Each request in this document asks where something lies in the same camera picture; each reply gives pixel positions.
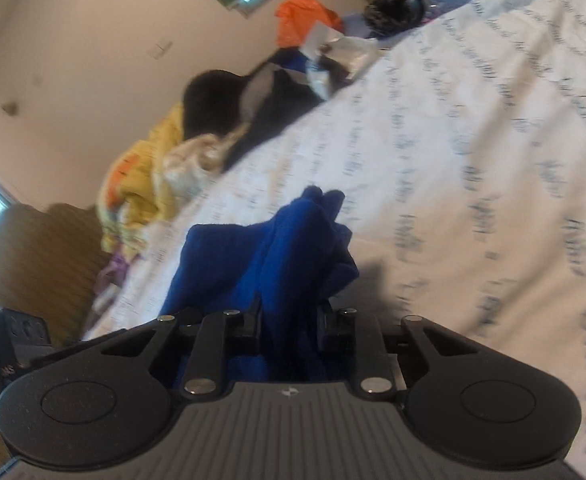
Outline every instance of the gray ribbed panel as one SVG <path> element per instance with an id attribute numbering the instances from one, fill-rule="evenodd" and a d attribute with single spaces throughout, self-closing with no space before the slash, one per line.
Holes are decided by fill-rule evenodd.
<path id="1" fill-rule="evenodd" d="M 579 480 L 559 463 L 521 472 L 481 471 L 434 453 L 385 402 L 343 383 L 239 383 L 217 402 L 192 404 L 154 449 L 88 473 L 18 462 L 2 480 Z"/>

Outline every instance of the metal screw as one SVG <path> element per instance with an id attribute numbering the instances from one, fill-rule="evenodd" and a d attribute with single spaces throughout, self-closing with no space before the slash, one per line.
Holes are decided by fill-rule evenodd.
<path id="1" fill-rule="evenodd" d="M 368 394 L 384 394 L 393 388 L 393 384 L 384 377 L 369 377 L 364 379 L 359 387 Z"/>
<path id="2" fill-rule="evenodd" d="M 217 388 L 211 379 L 191 379 L 184 384 L 184 389 L 193 395 L 212 394 Z"/>

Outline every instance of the mattress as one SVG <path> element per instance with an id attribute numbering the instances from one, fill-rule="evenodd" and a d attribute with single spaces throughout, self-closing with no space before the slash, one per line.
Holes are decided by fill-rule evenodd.
<path id="1" fill-rule="evenodd" d="M 90 335 L 153 319 L 196 223 L 346 195 L 361 278 L 335 306 L 426 316 L 565 381 L 586 478 L 586 0 L 473 0 L 154 224 Z"/>

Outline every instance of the blue garment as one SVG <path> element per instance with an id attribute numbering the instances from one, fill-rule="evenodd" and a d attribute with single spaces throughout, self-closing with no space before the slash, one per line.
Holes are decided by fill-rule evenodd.
<path id="1" fill-rule="evenodd" d="M 326 378 L 315 352 L 316 308 L 358 277 L 351 231 L 335 218 L 341 191 L 308 187 L 261 224 L 195 225 L 161 314 L 191 306 L 203 315 L 262 301 L 262 355 L 235 358 L 233 380 Z"/>

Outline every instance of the yellow cloth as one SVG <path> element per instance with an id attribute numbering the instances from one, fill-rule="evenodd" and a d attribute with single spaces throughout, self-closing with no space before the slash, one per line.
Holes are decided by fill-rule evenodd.
<path id="1" fill-rule="evenodd" d="M 164 156 L 183 140 L 184 110 L 176 104 L 148 140 L 138 140 L 108 170 L 97 211 L 102 223 L 102 248 L 132 261 L 145 247 L 140 229 L 154 220 L 172 220 L 175 197 L 163 173 Z"/>

